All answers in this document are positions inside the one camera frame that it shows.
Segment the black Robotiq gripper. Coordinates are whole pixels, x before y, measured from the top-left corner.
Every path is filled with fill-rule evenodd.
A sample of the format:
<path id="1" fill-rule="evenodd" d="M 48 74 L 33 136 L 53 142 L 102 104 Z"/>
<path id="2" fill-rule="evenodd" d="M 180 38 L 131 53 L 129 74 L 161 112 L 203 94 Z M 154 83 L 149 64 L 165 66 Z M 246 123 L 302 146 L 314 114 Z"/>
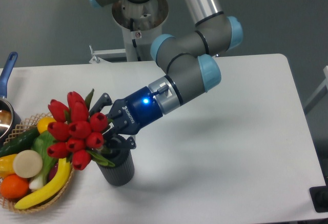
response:
<path id="1" fill-rule="evenodd" d="M 103 93 L 89 111 L 89 115 L 100 112 L 104 107 L 111 106 L 107 118 L 111 119 L 111 128 L 106 135 L 135 135 L 140 129 L 163 116 L 159 104 L 153 98 L 148 87 L 143 87 L 131 95 L 117 99 L 112 103 L 108 93 Z M 117 135 L 106 137 L 105 145 L 111 150 L 133 150 L 136 148 L 134 137 Z"/>

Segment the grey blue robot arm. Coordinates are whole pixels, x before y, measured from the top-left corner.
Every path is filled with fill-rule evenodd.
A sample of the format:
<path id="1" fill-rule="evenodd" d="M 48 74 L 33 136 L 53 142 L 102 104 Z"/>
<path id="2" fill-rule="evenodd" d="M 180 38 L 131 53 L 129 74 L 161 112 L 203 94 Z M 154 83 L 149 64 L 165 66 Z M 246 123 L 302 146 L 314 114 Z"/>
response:
<path id="1" fill-rule="evenodd" d="M 139 130 L 208 92 L 221 81 L 216 54 L 238 46 L 243 30 L 226 16 L 218 0 L 185 0 L 195 30 L 176 38 L 162 33 L 169 8 L 166 0 L 89 0 L 94 7 L 112 5 L 129 62 L 153 60 L 164 76 L 111 104 L 104 148 L 131 150 Z"/>

